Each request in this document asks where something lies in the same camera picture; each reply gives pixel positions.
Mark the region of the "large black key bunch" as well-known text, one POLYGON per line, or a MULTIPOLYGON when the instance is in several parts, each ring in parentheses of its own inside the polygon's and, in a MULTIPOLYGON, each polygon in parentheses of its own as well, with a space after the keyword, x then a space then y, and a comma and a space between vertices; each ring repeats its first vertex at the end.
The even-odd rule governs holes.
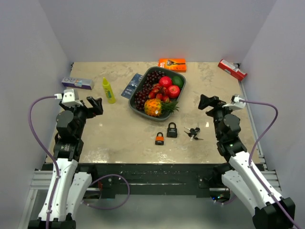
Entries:
POLYGON ((198 135, 200 133, 200 128, 199 125, 197 125, 196 128, 188 128, 188 127, 184 127, 187 131, 185 131, 185 133, 188 134, 192 134, 192 135, 198 135))

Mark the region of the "yellow glue bottle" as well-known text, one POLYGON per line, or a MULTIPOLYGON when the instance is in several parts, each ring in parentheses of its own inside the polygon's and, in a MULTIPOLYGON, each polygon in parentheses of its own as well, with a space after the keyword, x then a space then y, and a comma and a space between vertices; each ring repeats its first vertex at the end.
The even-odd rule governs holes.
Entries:
POLYGON ((110 104, 116 103, 116 99, 115 99, 114 93, 112 91, 112 87, 105 77, 103 77, 102 86, 103 86, 108 103, 110 103, 110 104))

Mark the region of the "red strawberry cluster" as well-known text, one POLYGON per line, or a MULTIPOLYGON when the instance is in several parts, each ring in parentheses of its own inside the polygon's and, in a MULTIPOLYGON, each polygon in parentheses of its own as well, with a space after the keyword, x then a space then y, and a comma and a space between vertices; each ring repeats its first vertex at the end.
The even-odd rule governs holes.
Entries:
POLYGON ((160 84, 154 84, 152 89, 149 90, 149 99, 159 99, 163 102, 169 102, 170 91, 166 87, 162 87, 160 84))

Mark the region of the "dark red grape bunch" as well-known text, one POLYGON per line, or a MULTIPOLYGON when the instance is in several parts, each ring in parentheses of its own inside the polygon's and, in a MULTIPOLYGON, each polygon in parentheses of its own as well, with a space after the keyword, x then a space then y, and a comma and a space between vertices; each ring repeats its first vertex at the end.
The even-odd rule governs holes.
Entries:
POLYGON ((140 89, 134 94, 134 103, 135 108, 138 111, 144 111, 144 104, 149 99, 148 94, 149 90, 152 89, 154 84, 159 83, 159 80, 165 76, 165 72, 163 71, 154 71, 149 73, 144 80, 143 85, 140 89))

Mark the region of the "green avocado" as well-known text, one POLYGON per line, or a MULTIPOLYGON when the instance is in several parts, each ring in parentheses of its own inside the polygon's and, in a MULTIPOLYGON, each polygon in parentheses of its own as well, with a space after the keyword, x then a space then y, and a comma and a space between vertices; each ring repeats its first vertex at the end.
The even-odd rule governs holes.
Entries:
POLYGON ((183 87, 183 80, 179 76, 174 76, 172 78, 172 84, 178 86, 180 89, 183 87))

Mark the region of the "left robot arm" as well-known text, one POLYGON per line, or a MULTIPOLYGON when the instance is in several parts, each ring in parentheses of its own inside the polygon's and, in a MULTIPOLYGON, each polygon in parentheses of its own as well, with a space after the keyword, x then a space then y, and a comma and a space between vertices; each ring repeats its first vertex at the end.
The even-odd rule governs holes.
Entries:
POLYGON ((103 114, 102 99, 87 97, 91 107, 86 107, 76 96, 54 95, 60 100, 63 111, 56 117, 57 134, 48 193, 37 220, 29 221, 30 229, 74 229, 75 214, 88 187, 98 184, 99 176, 93 169, 77 171, 83 148, 81 139, 87 119, 103 114))

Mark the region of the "black base frame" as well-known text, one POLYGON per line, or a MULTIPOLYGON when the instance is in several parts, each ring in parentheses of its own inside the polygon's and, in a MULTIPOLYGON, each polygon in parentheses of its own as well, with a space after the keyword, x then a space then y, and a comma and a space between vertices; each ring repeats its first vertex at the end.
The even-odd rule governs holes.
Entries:
MULTIPOLYGON (((105 164, 78 163, 77 171, 93 169, 86 189, 100 198, 116 195, 186 195, 209 198, 224 191, 221 180, 214 180, 215 169, 223 164, 105 164)), ((44 164, 50 171, 53 164, 44 164)))

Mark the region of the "blue blister pack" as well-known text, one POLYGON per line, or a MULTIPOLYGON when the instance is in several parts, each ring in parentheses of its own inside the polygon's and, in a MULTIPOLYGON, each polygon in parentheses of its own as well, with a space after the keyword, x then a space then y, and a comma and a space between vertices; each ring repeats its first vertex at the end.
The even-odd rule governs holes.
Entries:
POLYGON ((131 98, 131 95, 133 94, 134 90, 139 85, 140 81, 142 80, 143 76, 136 73, 133 78, 130 80, 126 88, 123 90, 121 96, 127 99, 131 98))

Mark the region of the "red white box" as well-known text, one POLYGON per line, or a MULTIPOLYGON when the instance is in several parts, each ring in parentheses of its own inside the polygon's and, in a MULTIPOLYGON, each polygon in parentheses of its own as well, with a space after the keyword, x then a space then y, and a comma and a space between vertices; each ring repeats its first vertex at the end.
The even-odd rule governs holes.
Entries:
POLYGON ((236 67, 224 59, 219 61, 218 67, 239 81, 242 81, 247 76, 247 73, 242 71, 239 67, 236 67))

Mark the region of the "red apple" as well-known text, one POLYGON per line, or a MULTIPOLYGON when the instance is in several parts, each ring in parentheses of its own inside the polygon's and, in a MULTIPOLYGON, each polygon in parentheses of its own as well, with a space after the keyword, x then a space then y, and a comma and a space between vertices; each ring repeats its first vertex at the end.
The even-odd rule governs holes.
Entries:
POLYGON ((169 90, 169 98, 170 99, 176 99, 180 95, 180 88, 177 85, 171 85, 168 87, 169 90))

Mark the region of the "orange black padlock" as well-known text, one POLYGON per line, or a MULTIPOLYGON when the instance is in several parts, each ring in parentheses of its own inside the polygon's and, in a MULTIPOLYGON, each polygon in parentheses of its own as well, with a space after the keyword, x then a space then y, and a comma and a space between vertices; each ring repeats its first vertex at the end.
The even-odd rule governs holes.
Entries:
POLYGON ((162 132, 158 132, 155 139, 155 144, 159 146, 164 145, 164 136, 162 132))

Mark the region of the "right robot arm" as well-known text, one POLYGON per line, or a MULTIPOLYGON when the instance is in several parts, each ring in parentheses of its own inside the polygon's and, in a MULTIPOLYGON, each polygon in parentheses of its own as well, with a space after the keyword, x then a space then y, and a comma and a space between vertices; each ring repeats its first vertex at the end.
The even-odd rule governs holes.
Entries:
POLYGON ((295 203, 283 197, 263 176, 252 160, 254 151, 247 152, 239 138, 240 118, 232 112, 244 109, 248 103, 239 95, 234 95, 229 104, 217 96, 200 97, 200 110, 211 107, 206 115, 213 118, 217 149, 226 160, 226 164, 215 169, 213 184, 230 189, 250 212, 255 228, 299 228, 295 222, 295 203))

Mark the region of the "orange razor box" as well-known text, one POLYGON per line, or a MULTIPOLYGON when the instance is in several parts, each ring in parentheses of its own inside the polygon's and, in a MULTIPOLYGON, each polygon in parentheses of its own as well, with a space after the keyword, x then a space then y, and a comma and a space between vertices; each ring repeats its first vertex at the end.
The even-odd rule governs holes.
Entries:
POLYGON ((187 70, 185 59, 159 59, 158 67, 165 68, 178 73, 185 73, 187 70))

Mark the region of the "red pomegranate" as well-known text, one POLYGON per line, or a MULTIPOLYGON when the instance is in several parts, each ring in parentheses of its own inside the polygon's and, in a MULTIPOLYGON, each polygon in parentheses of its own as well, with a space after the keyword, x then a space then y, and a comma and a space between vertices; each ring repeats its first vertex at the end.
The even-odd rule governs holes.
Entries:
POLYGON ((172 79, 168 76, 164 76, 162 77, 160 80, 159 80, 159 85, 161 87, 165 87, 165 88, 168 88, 169 86, 171 86, 173 83, 172 83, 172 79))

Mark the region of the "purple white toothpaste box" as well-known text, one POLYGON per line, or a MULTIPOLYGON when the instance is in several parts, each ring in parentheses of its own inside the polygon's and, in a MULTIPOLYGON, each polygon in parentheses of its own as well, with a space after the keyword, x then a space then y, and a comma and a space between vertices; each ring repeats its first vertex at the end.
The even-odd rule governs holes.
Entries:
POLYGON ((80 88, 86 90, 92 90, 94 87, 93 80, 82 78, 65 77, 62 79, 61 83, 65 87, 80 88))

